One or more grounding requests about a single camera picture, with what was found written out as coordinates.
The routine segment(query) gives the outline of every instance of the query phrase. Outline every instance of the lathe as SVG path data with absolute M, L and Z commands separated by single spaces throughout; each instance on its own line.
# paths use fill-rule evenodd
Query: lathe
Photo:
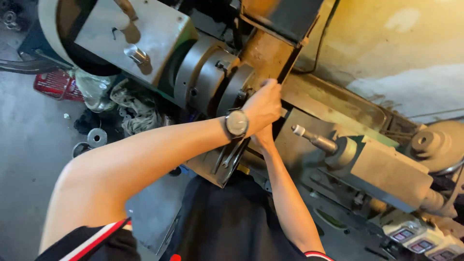
M 122 74 L 206 118 L 277 78 L 275 143 L 308 207 L 336 229 L 365 231 L 389 258 L 402 249 L 434 261 L 461 255 L 464 213 L 455 200 L 464 189 L 464 124 L 415 124 L 294 68 L 314 24 L 325 22 L 322 2 L 41 0 L 48 44 L 22 51 L 55 67 Z M 249 140 L 185 165 L 220 187 L 239 167 L 269 190 Z

